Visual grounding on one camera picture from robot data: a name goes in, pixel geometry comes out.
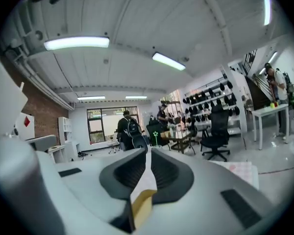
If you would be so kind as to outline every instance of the staircase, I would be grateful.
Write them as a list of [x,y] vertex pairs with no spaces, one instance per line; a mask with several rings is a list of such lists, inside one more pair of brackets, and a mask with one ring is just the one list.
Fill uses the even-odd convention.
[[246,76],[245,78],[253,100],[254,110],[270,106],[270,99],[262,92],[262,90],[249,77]]

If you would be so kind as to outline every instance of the window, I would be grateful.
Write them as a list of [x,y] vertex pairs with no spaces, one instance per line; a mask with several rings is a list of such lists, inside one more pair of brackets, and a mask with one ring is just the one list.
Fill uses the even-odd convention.
[[87,110],[90,142],[98,143],[112,140],[114,132],[118,128],[118,122],[123,117],[125,110],[128,110],[130,116],[139,123],[136,106]]

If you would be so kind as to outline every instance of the red brick wall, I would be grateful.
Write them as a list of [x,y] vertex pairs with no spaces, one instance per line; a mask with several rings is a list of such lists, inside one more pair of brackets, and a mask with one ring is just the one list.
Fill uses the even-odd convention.
[[12,77],[17,86],[24,82],[23,93],[28,101],[22,112],[32,114],[35,117],[35,137],[56,135],[57,143],[60,144],[58,117],[69,117],[68,110],[55,103],[31,82],[29,82],[16,67],[5,57],[0,58],[6,71]]

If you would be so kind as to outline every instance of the pipe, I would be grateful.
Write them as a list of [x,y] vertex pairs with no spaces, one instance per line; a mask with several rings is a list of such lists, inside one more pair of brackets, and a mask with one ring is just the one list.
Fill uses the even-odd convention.
[[27,63],[26,59],[21,61],[16,67],[22,72],[22,74],[32,82],[42,93],[51,98],[54,102],[62,106],[63,108],[72,111],[74,107],[69,105],[65,100],[63,100],[59,95],[57,95],[44,81],[33,71],[30,65]]

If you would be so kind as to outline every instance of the cable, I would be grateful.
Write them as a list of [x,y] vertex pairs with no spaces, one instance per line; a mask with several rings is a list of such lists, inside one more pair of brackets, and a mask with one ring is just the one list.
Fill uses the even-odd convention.
[[276,173],[276,172],[282,172],[282,171],[286,171],[286,170],[292,170],[292,169],[294,169],[294,167],[287,168],[287,169],[283,169],[283,170],[274,170],[274,171],[269,171],[269,172],[261,172],[261,173],[258,173],[258,175],[263,175],[263,174],[272,174],[272,173]]

